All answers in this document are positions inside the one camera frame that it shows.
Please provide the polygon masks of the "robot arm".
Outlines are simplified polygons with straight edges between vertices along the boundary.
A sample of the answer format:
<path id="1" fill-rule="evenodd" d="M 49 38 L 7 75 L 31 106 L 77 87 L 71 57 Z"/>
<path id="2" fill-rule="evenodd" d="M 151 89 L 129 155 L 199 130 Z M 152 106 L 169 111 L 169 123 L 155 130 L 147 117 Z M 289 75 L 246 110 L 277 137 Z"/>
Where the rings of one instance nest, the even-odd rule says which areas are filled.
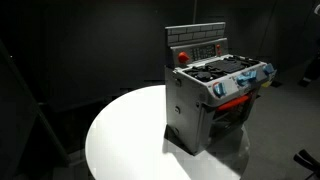
<path id="1" fill-rule="evenodd" d="M 312 81 L 320 77 L 320 39 L 316 43 L 318 46 L 317 54 L 307 66 L 303 77 L 298 82 L 298 85 L 301 87 L 307 87 Z"/>

